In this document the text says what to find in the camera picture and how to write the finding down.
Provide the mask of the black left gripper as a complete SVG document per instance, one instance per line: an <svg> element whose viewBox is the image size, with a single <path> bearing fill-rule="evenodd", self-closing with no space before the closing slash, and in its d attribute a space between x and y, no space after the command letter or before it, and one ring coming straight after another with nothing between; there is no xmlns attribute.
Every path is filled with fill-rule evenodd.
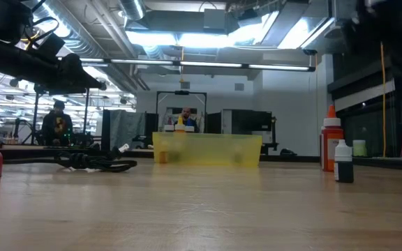
<svg viewBox="0 0 402 251"><path fill-rule="evenodd" d="M23 50L0 43L0 73L47 86L50 95L85 93L89 89L106 90L106 82L85 71L77 54L67 54L59 63L59 50L58 45Z"/></svg>

